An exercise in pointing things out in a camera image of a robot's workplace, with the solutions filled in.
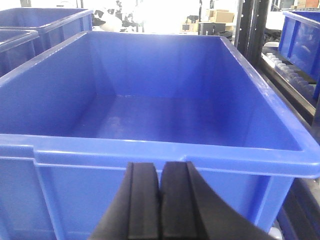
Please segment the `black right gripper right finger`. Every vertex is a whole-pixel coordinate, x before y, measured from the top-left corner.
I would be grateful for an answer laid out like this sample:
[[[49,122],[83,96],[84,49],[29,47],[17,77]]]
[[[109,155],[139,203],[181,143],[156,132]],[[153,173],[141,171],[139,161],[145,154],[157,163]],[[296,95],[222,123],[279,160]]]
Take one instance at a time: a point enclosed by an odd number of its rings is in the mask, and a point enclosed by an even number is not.
[[[221,199],[190,161],[164,165],[161,195],[164,240],[272,239]]]

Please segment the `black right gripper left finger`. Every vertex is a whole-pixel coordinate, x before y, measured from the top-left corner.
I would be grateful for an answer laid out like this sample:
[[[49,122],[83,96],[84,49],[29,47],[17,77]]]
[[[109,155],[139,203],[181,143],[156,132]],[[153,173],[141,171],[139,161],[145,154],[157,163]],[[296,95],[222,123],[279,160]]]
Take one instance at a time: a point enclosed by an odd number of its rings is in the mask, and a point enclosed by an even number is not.
[[[88,238],[158,240],[159,220],[159,182],[155,166],[130,162],[115,197]]]

